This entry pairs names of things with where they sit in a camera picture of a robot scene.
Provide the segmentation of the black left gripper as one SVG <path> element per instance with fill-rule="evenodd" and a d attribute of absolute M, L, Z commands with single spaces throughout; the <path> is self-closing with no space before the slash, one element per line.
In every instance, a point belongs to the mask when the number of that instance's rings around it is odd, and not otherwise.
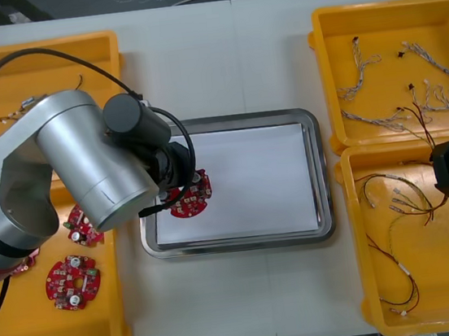
<path fill-rule="evenodd" d="M 179 142 L 169 142 L 163 148 L 151 151 L 146 159 L 147 171 L 159 191 L 183 187 L 190 177 L 190 154 Z"/>

